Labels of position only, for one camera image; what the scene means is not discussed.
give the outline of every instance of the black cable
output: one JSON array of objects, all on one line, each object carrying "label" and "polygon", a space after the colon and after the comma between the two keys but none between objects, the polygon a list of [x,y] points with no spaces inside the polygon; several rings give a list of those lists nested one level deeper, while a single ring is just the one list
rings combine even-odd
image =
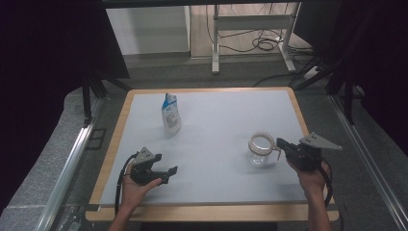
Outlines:
[{"label": "black cable", "polygon": [[257,85],[261,84],[262,82],[264,82],[264,81],[266,81],[266,80],[269,80],[269,79],[272,79],[272,78],[277,78],[277,77],[290,77],[290,76],[294,76],[294,75],[297,75],[297,74],[301,74],[301,73],[271,75],[271,76],[268,76],[268,77],[266,77],[266,78],[264,78],[264,79],[262,79],[262,80],[256,82],[254,85],[252,85],[252,88],[255,88]]},{"label": "black cable", "polygon": [[327,207],[330,203],[330,200],[333,196],[333,188],[331,186],[332,183],[332,179],[329,178],[329,176],[327,175],[326,171],[320,166],[318,167],[318,171],[320,172],[320,174],[323,176],[324,181],[326,182],[326,188],[327,188],[327,195],[326,198],[324,199],[324,205]]},{"label": "black cable", "polygon": [[[211,43],[214,44],[213,38],[211,37],[210,26],[209,26],[209,21],[208,21],[208,5],[206,5],[205,11],[206,11],[207,33],[208,33],[208,36],[210,38]],[[270,32],[276,34],[277,36],[279,36],[279,38],[281,38],[282,34],[279,35],[277,32],[275,32],[273,30],[267,30],[267,31],[270,31]],[[236,34],[229,35],[229,36],[221,36],[219,33],[217,33],[217,36],[219,36],[220,38],[223,39],[223,38],[243,35],[243,34],[247,34],[247,33],[252,33],[252,32],[256,32],[256,30],[245,31],[245,32],[236,33]],[[271,39],[271,38],[262,38],[262,36],[264,35],[264,32],[265,32],[265,30],[259,31],[260,35],[257,38],[255,38],[254,40],[252,40],[253,47],[248,49],[248,50],[238,50],[238,49],[234,49],[232,47],[225,46],[225,45],[219,45],[218,47],[227,48],[227,49],[230,49],[230,50],[233,50],[233,51],[236,51],[236,52],[241,52],[241,53],[249,52],[249,51],[255,50],[256,48],[259,48],[260,50],[263,50],[263,51],[273,50],[279,44],[279,42],[276,41],[275,39]],[[262,47],[262,45],[265,45],[265,44],[269,45],[270,47],[269,48]]]},{"label": "black cable", "polygon": [[115,215],[117,214],[117,211],[119,210],[119,199],[120,199],[120,191],[122,189],[122,181],[123,181],[123,177],[127,174],[125,174],[126,168],[129,165],[129,162],[136,158],[138,156],[139,152],[137,152],[136,154],[132,155],[129,157],[129,159],[127,159],[127,161],[125,162],[125,165],[123,166],[123,169],[120,171],[119,173],[119,178],[117,179],[117,184],[116,184],[116,196],[115,196]]}]

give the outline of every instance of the wooden frame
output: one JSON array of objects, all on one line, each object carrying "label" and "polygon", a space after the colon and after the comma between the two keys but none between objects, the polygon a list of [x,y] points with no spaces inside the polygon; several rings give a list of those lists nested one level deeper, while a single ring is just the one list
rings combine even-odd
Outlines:
[{"label": "wooden frame", "polygon": [[[93,189],[89,205],[96,205],[96,211],[86,211],[86,218],[92,221],[113,220],[114,207],[98,206],[105,184],[111,172],[115,154],[119,147],[123,129],[135,94],[149,93],[177,93],[177,92],[220,92],[220,91],[245,91],[245,90],[286,90],[299,121],[302,133],[309,134],[306,123],[300,112],[299,105],[292,89],[290,88],[231,88],[231,89],[173,89],[173,90],[131,90],[123,104],[122,111],[117,121],[103,166]],[[337,209],[328,211],[331,221],[339,218]],[[221,205],[221,206],[146,206],[139,207],[131,220],[139,221],[289,221],[307,220],[307,204],[269,204],[269,205]]]}]

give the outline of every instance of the human hand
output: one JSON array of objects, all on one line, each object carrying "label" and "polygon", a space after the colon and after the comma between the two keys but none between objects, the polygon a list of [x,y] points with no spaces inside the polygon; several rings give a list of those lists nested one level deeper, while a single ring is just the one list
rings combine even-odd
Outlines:
[{"label": "human hand", "polygon": [[130,172],[132,170],[133,163],[130,163],[126,168],[126,173],[122,180],[122,202],[120,203],[120,209],[125,209],[128,212],[132,212],[140,205],[144,196],[153,188],[159,186],[162,183],[162,179],[158,178],[151,181],[145,186],[137,184],[130,178]]},{"label": "human hand", "polygon": [[[301,171],[297,167],[295,167],[288,159],[287,162],[289,166],[291,166],[291,168],[296,171],[300,186],[305,192],[306,198],[309,199],[310,196],[323,194],[325,181],[318,170]],[[326,163],[321,163],[321,167],[327,174],[329,174],[329,166]]]}]

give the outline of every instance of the wall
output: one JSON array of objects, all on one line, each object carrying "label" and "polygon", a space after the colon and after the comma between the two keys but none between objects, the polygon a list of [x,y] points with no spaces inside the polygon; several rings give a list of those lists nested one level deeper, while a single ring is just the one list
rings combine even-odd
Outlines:
[{"label": "wall", "polygon": [[107,9],[122,55],[188,52],[188,7]]}]

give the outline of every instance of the glass jar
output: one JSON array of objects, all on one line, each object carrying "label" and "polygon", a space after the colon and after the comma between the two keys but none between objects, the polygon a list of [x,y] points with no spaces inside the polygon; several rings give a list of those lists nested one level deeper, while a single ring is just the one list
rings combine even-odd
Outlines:
[{"label": "glass jar", "polygon": [[248,142],[247,160],[255,167],[263,167],[268,162],[268,156],[273,150],[280,151],[273,137],[267,132],[256,132]]}]

